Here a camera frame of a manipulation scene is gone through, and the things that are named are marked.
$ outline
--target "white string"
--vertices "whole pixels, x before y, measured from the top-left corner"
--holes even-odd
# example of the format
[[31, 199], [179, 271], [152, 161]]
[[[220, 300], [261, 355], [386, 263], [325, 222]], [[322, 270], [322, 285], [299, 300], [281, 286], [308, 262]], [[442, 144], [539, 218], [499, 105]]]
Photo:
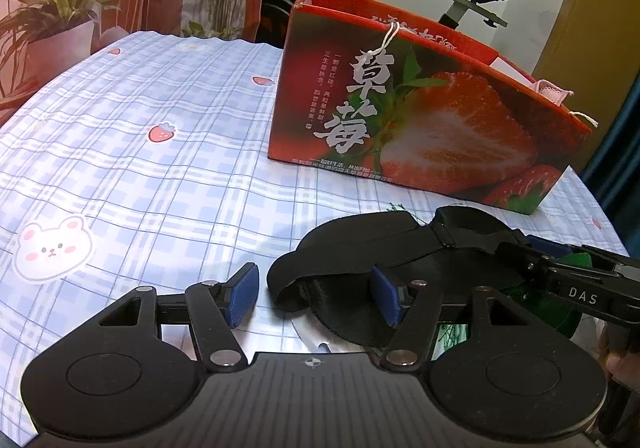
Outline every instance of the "white string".
[[373, 56], [377, 56], [380, 52], [385, 50], [388, 44], [391, 43], [391, 40], [396, 37], [396, 34], [398, 34], [401, 29], [404, 29], [404, 27], [400, 27], [399, 22], [391, 22], [389, 30], [386, 32], [385, 37], [382, 38], [380, 47], [375, 50], [367, 50], [364, 52], [364, 54], [358, 58], [358, 65], [362, 67], [365, 63], [369, 63]]
[[593, 128], [597, 128], [598, 127], [598, 121], [596, 121], [593, 117], [588, 116], [585, 113], [582, 112], [569, 112], [571, 115], [581, 115], [582, 117], [584, 117], [587, 121], [589, 121], [589, 123], [593, 124]]

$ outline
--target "strawberry image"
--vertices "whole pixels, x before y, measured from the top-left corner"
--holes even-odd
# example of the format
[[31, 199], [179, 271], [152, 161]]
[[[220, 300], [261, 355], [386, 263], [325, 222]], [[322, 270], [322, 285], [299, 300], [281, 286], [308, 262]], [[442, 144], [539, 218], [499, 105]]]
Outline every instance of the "strawberry image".
[[273, 79], [261, 78], [260, 76], [254, 76], [251, 79], [254, 80], [255, 84], [259, 84], [260, 86], [271, 86], [274, 83]]
[[175, 135], [175, 126], [171, 123], [160, 123], [149, 130], [148, 138], [152, 143], [168, 141]]
[[535, 143], [483, 76], [438, 72], [444, 86], [413, 90], [386, 123], [385, 177], [448, 195], [492, 185], [535, 164]]
[[502, 96], [505, 106], [527, 128], [536, 142], [538, 154], [545, 162], [569, 162], [591, 133], [590, 128], [569, 115], [566, 109], [555, 106], [550, 101], [533, 100], [527, 94], [510, 90], [503, 83], [496, 83], [495, 88]]
[[529, 215], [561, 175], [552, 166], [538, 164], [496, 186], [482, 202]]

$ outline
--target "velcro strap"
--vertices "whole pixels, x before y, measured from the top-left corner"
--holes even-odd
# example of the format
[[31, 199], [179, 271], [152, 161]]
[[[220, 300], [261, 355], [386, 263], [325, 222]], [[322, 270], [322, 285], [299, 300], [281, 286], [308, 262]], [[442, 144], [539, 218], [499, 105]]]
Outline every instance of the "velcro strap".
[[527, 237], [519, 229], [505, 229], [482, 235], [472, 229], [455, 227], [448, 229], [448, 232], [453, 241], [450, 247], [471, 247], [487, 254], [494, 254], [495, 250], [503, 242], [519, 243], [521, 245], [529, 244]]
[[365, 242], [305, 247], [277, 259], [267, 274], [267, 285], [279, 309], [297, 312], [308, 306], [296, 286], [298, 281], [340, 274], [364, 274], [370, 272], [374, 265], [395, 267], [442, 247], [428, 225]]

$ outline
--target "tablecloth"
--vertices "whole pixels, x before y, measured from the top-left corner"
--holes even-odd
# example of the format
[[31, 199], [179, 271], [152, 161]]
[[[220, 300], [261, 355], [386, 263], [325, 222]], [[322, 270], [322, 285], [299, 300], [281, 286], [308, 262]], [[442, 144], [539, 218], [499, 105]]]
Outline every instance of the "tablecloth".
[[[281, 53], [135, 33], [56, 78], [0, 129], [0, 430], [9, 437], [34, 434], [19, 389], [30, 360], [138, 285], [183, 291], [253, 261], [260, 295], [236, 331], [242, 348], [249, 359], [307, 351], [273, 310], [265, 277], [330, 219], [401, 205], [428, 222], [462, 204], [524, 233], [625, 253], [570, 169], [525, 216], [268, 160]], [[182, 347], [186, 337], [164, 333]]]

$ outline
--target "red box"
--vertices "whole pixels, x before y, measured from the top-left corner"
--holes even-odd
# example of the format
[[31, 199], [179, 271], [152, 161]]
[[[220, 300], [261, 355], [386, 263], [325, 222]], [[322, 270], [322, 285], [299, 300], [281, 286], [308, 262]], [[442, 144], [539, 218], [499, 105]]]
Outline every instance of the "red box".
[[591, 130], [498, 57], [373, 0], [297, 0], [269, 157], [531, 213]]

